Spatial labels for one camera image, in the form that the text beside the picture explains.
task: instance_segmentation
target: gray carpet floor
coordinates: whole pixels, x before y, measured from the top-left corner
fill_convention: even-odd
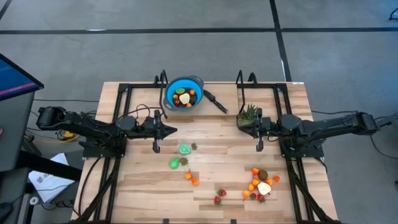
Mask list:
[[[281,28],[398,27],[393,0],[275,0]],[[6,0],[0,0],[0,7]],[[2,30],[99,30],[184,27],[274,27],[268,0],[12,0]],[[398,112],[398,32],[284,32],[294,82],[305,82],[313,110]],[[151,81],[198,75],[233,81],[241,69],[260,81],[284,81],[274,32],[196,34],[1,34],[0,52],[45,84],[40,99],[99,100],[106,81]],[[39,102],[72,111],[96,103]],[[315,119],[329,118],[314,114]],[[35,117],[29,121],[35,127]],[[40,134],[54,136],[54,133]],[[397,132],[374,135],[398,157]],[[37,142],[46,156],[67,152],[82,166],[81,147]],[[324,143],[330,187],[344,223],[397,223],[398,160],[370,138],[347,134]],[[76,186],[59,198],[75,198]],[[72,210],[36,207],[32,223],[67,222]]]

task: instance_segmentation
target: wooden table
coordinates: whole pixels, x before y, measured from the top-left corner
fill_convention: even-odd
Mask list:
[[[237,102],[233,98],[226,102],[228,97],[223,96],[222,85],[219,93],[215,93],[218,101],[227,104],[227,109],[232,111],[229,115],[194,114],[162,118],[165,124],[178,128],[178,131],[161,142],[160,154],[152,151],[151,139],[128,141],[126,155],[121,160],[113,223],[162,223],[164,218],[169,218],[171,223],[229,223],[231,219],[237,219],[238,223],[295,223],[286,163],[280,155],[279,143],[265,139],[264,150],[256,152],[256,140],[236,127],[235,116],[242,102],[241,90],[235,84],[230,84],[229,89],[235,87],[233,91],[236,91]],[[96,119],[105,122],[112,120],[118,85],[116,82],[104,84]],[[312,119],[305,86],[302,83],[287,83],[287,86],[293,114],[302,119]],[[159,106],[159,91],[157,88],[134,89],[130,111],[136,109],[139,103]],[[253,103],[261,107],[264,117],[270,116],[276,121],[272,90],[245,88],[245,95],[246,104]],[[147,111],[140,111],[140,123],[145,116]],[[179,156],[179,145],[191,143],[196,143],[199,148],[187,156],[189,165],[180,166],[177,170],[170,169],[169,160]],[[81,186],[94,161],[94,158],[85,161],[76,209]],[[88,179],[83,208],[90,204],[98,191],[103,161],[104,159],[97,163]],[[304,158],[303,163],[310,193],[326,214],[337,219],[325,168],[312,158]],[[266,204],[242,200],[242,191],[248,189],[253,167],[265,169],[270,176],[280,176],[280,182],[274,184],[271,194],[266,196]],[[189,169],[199,178],[199,185],[193,186],[185,179],[184,174]],[[218,189],[227,191],[222,206],[213,203]],[[108,194],[103,200],[101,218],[105,217],[107,202]],[[300,204],[303,218],[306,219],[301,194]]]

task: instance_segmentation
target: black floor stripe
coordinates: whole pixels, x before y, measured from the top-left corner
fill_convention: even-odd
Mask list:
[[[4,16],[4,14],[6,13],[8,7],[10,6],[12,0],[7,0],[6,3],[3,5],[1,11],[0,11],[0,20],[2,19],[2,17]]]
[[[275,32],[276,32],[276,39],[278,41],[279,55],[280,55],[280,59],[283,61],[282,68],[284,70],[285,81],[291,82],[292,76],[290,74],[289,63],[287,62],[284,38],[281,33],[281,28],[280,28],[280,24],[279,24],[279,17],[278,17],[278,12],[276,9],[275,0],[269,0],[269,4],[271,5],[272,18],[273,18],[274,24],[275,24]]]
[[[282,28],[282,32],[397,32],[398,27]]]
[[[105,30],[0,30],[0,34],[193,34],[193,33],[275,32],[264,27],[178,28],[178,29],[105,29]]]

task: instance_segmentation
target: white paper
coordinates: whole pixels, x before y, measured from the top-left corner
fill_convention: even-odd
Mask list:
[[[51,158],[52,161],[54,162],[59,162],[65,165],[68,165],[67,158],[65,157],[64,153],[60,153],[53,158]],[[68,180],[60,177],[55,177],[50,174],[44,174],[41,172],[37,171],[32,171],[29,173],[29,179],[32,182],[33,186],[37,190],[37,193],[39,193],[40,197],[42,198],[43,202],[49,202],[53,198],[55,198],[59,193],[61,193],[65,188],[68,187],[68,185],[74,183],[74,180]]]

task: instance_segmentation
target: blue colander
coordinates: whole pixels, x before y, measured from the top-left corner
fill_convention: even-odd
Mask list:
[[[165,105],[165,107],[167,109],[169,109],[171,111],[192,110],[194,107],[196,107],[197,104],[199,104],[199,102],[202,99],[203,86],[204,86],[203,80],[194,75],[176,78],[176,79],[170,81],[169,84],[167,84],[166,89],[165,89],[165,97],[163,99],[163,104]],[[190,108],[180,108],[180,107],[174,106],[173,95],[178,88],[195,90],[195,93],[197,94],[197,101],[195,102],[195,104],[193,106],[191,106]]]

